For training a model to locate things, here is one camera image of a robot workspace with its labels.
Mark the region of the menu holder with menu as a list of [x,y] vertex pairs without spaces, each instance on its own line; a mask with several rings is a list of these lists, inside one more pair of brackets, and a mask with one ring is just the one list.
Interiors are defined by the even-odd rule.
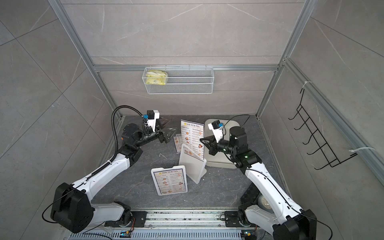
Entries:
[[207,173],[206,164],[206,159],[201,159],[195,152],[190,150],[186,144],[182,144],[179,165],[185,166],[187,176],[195,184],[199,184],[201,178]]

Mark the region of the old dim sum menu sheet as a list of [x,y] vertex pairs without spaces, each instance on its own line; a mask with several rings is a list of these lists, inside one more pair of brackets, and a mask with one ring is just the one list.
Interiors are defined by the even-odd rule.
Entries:
[[182,150],[182,145],[183,145],[182,134],[176,134],[174,136],[174,143],[175,143],[175,147],[176,147],[176,152],[180,153]]

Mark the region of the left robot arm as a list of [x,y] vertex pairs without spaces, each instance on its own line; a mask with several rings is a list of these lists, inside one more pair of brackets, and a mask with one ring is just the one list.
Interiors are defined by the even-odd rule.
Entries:
[[155,140],[170,142],[176,130],[167,129],[168,123],[168,119],[159,118],[154,126],[142,129],[134,123],[126,125],[116,157],[80,180],[56,188],[50,214],[53,223],[74,234],[94,225],[126,227],[133,224],[130,206],[119,201],[111,204],[92,204],[91,201],[105,185],[139,160],[143,145]]

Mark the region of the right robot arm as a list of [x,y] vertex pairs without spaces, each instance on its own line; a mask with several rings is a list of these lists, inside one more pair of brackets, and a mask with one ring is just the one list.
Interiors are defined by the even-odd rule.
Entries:
[[252,181],[241,198],[238,209],[240,223],[257,225],[275,240],[314,240],[317,235],[317,218],[311,210],[303,210],[280,187],[268,172],[261,158],[248,146],[244,128],[230,128],[230,138],[224,139],[224,124],[209,124],[213,135],[202,138],[201,143],[215,156],[218,152]]

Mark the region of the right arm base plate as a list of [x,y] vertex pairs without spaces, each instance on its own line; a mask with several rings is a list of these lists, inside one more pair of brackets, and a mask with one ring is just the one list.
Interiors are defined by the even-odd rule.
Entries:
[[224,217],[221,218],[227,228],[229,227],[249,227],[250,225],[245,225],[238,214],[238,211],[224,211]]

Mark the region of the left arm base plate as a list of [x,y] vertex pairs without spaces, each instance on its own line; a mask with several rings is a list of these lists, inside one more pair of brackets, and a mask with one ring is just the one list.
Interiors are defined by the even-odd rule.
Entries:
[[121,217],[118,221],[107,221],[105,227],[113,228],[128,228],[133,226],[134,228],[143,228],[147,219],[148,212],[146,211],[133,211],[125,218]]

